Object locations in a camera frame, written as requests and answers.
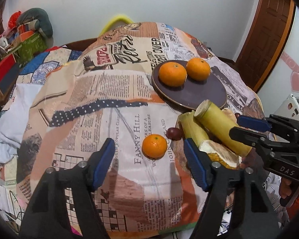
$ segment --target orange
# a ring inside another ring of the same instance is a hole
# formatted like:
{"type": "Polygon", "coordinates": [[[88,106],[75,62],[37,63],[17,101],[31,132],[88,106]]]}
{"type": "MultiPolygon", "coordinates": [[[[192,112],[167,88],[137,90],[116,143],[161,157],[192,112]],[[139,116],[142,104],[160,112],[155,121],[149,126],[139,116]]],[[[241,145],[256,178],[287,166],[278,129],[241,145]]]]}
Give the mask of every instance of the orange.
{"type": "Polygon", "coordinates": [[[167,142],[164,137],[152,134],[144,138],[142,152],[148,158],[158,159],[164,156],[167,150],[167,142]]]}
{"type": "Polygon", "coordinates": [[[192,58],[187,62],[186,71],[194,80],[204,81],[210,75],[210,66],[201,58],[192,58]]]}
{"type": "Polygon", "coordinates": [[[171,87],[179,87],[185,83],[187,72],[181,64],[167,62],[160,67],[158,77],[163,84],[171,87]]]}

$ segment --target blue gripper pad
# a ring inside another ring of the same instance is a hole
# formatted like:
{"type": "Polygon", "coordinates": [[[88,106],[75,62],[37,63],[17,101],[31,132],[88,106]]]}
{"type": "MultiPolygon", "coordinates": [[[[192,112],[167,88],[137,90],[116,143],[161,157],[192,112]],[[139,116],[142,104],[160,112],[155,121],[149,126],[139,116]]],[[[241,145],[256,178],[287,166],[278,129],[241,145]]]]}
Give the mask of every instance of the blue gripper pad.
{"type": "Polygon", "coordinates": [[[243,115],[237,118],[237,124],[241,127],[250,128],[259,132],[267,132],[271,130],[271,124],[266,120],[243,115]]]}
{"type": "Polygon", "coordinates": [[[107,138],[101,150],[98,152],[102,154],[102,156],[96,168],[94,169],[93,185],[92,185],[94,190],[96,190],[102,185],[105,176],[107,174],[107,170],[109,169],[109,166],[112,162],[114,152],[115,152],[114,140],[111,138],[107,138]]]}
{"type": "Polygon", "coordinates": [[[197,186],[208,192],[213,178],[207,153],[199,151],[191,138],[184,141],[184,153],[197,186]]]}

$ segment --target round plate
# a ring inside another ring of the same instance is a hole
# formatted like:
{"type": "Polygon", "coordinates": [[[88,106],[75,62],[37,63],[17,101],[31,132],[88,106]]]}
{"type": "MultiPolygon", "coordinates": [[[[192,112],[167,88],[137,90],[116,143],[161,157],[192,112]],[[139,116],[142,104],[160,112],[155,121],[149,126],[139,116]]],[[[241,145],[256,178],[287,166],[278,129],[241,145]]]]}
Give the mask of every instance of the round plate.
{"type": "MultiPolygon", "coordinates": [[[[180,60],[170,60],[168,62],[179,63],[185,68],[187,64],[187,61],[180,60]]],[[[157,65],[152,72],[152,83],[158,93],[189,110],[196,110],[199,104],[207,99],[220,108],[224,107],[227,101],[227,93],[221,81],[213,73],[203,82],[197,82],[187,76],[184,85],[173,88],[163,84],[158,78],[158,71],[164,63],[166,62],[157,65]]]]}

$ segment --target wooden door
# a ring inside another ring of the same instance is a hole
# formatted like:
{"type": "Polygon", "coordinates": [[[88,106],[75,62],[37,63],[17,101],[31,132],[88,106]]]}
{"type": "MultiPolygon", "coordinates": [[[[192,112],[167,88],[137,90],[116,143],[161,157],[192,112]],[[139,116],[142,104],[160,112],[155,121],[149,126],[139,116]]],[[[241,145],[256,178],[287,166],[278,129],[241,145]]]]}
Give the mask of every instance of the wooden door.
{"type": "Polygon", "coordinates": [[[292,25],[292,0],[259,0],[256,15],[235,66],[255,92],[277,62],[292,25]]]}

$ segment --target sugarcane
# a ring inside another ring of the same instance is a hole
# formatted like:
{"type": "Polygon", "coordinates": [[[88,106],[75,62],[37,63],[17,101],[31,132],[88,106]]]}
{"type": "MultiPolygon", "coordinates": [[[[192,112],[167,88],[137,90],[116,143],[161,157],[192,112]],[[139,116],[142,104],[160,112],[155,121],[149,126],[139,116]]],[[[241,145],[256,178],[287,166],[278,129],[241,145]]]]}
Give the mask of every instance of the sugarcane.
{"type": "Polygon", "coordinates": [[[194,119],[194,111],[179,115],[178,120],[183,129],[185,138],[192,138],[197,147],[204,140],[208,140],[208,134],[203,127],[194,119]]]}
{"type": "Polygon", "coordinates": [[[224,145],[220,145],[212,140],[203,141],[199,146],[199,150],[207,153],[210,160],[220,162],[227,169],[236,169],[241,162],[241,157],[224,145]]]}
{"type": "Polygon", "coordinates": [[[245,157],[250,152],[250,146],[232,140],[229,136],[230,129],[238,127],[237,123],[233,122],[210,100],[203,101],[197,107],[194,118],[235,154],[245,157]]]}

